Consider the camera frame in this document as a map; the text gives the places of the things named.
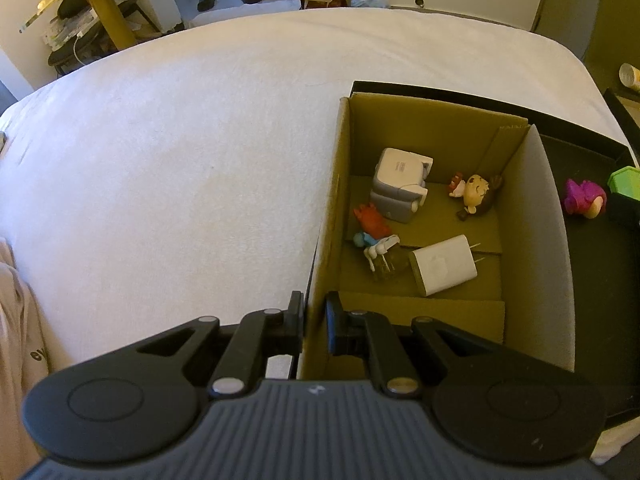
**magenta figurine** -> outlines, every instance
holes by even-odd
[[[583,215],[585,218],[596,218],[600,212],[604,212],[607,205],[607,194],[595,182],[583,180],[582,184],[576,184],[572,179],[564,185],[566,197],[562,204],[564,210],[570,215]]]

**white bedsheet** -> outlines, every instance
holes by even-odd
[[[96,62],[0,120],[0,235],[55,369],[305,290],[338,99],[354,80],[534,108],[624,142],[561,45],[407,10],[213,23]]]

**white power adapter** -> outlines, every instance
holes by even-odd
[[[415,250],[409,253],[409,261],[425,298],[478,275],[465,235]]]

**wooden table leg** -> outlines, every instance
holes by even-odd
[[[118,50],[138,44],[114,0],[89,0]]]

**silver rivet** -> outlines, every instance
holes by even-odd
[[[395,377],[386,384],[386,389],[393,394],[409,395],[418,389],[418,381],[410,377]]]
[[[211,388],[220,395],[233,395],[244,389],[244,383],[235,377],[220,377],[213,381]]]

